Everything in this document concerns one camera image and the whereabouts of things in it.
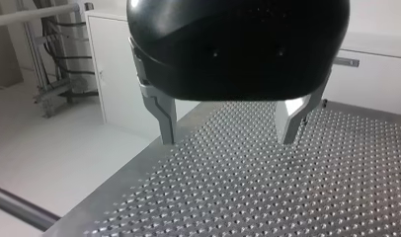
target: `white floor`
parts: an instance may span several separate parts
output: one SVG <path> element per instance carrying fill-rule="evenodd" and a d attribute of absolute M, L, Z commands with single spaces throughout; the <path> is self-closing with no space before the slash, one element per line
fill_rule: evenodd
<path fill-rule="evenodd" d="M 103 124 L 97 100 L 41 115 L 25 85 L 0 91 L 0 186 L 60 216 L 150 143 Z M 0 211 L 0 237 L 39 234 Z"/>

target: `metal frame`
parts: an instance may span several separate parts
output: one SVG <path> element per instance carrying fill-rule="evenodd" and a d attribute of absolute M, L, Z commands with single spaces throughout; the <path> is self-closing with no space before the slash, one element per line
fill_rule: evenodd
<path fill-rule="evenodd" d="M 62 92 L 71 90 L 74 85 L 71 83 L 69 75 L 67 75 L 66 73 L 61 73 L 62 80 L 60 82 L 53 84 L 51 83 L 50 86 L 47 84 L 43 62 L 40 57 L 39 45 L 47 40 L 56 40 L 59 42 L 56 47 L 59 48 L 61 54 L 64 54 L 65 48 L 63 38 L 57 36 L 51 36 L 51 38 L 37 37 L 34 33 L 30 21 L 45 17 L 56 17 L 57 15 L 66 13 L 78 14 L 80 12 L 80 6 L 78 3 L 72 3 L 37 10 L 28 10 L 24 5 L 23 0 L 17 0 L 16 5 L 18 12 L 0 16 L 0 26 L 5 26 L 13 23 L 23 23 L 27 44 L 31 53 L 32 63 L 37 76 L 37 84 L 39 87 L 39 94 L 35 96 L 35 99 L 38 103 L 41 104 L 44 111 L 44 116 L 50 118 L 55 113 L 55 107 L 52 102 L 53 97 L 56 97 Z M 86 3 L 85 9 L 86 11 L 92 10 L 94 9 L 94 6 L 92 3 Z"/>
<path fill-rule="evenodd" d="M 292 144 L 294 142 L 301 122 L 320 104 L 329 78 L 330 73 L 323 84 L 308 96 L 277 103 L 275 126 L 279 143 Z"/>
<path fill-rule="evenodd" d="M 174 144 L 176 141 L 175 133 L 177 121 L 175 99 L 164 94 L 148 82 L 143 62 L 134 53 L 132 40 L 128 40 L 132 48 L 133 59 L 138 73 L 139 88 L 145 108 L 158 120 L 163 144 Z"/>
<path fill-rule="evenodd" d="M 45 210 L 21 197 L 0 188 L 0 209 L 34 226 L 46 231 L 59 216 Z"/>

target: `white cabinet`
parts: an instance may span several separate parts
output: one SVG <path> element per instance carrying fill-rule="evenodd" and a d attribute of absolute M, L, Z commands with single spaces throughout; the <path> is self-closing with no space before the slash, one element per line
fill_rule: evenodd
<path fill-rule="evenodd" d="M 360 66 L 334 65 L 323 98 L 401 115 L 401 58 L 343 51 Z"/>
<path fill-rule="evenodd" d="M 159 125 L 142 101 L 127 21 L 92 15 L 87 21 L 105 122 L 151 140 L 156 138 Z M 177 101 L 178 119 L 197 104 Z"/>

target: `metal pipe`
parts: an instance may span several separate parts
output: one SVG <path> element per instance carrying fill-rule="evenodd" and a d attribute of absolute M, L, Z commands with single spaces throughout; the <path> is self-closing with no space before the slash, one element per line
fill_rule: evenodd
<path fill-rule="evenodd" d="M 0 209 L 27 222 L 41 231 L 46 231 L 59 220 L 59 216 L 1 188 Z"/>
<path fill-rule="evenodd" d="M 58 7 L 41 8 L 37 10 L 21 11 L 12 14 L 1 15 L 0 27 L 12 23 L 27 22 L 33 19 L 40 19 L 78 11 L 80 11 L 80 6 L 78 3 L 71 3 Z"/>

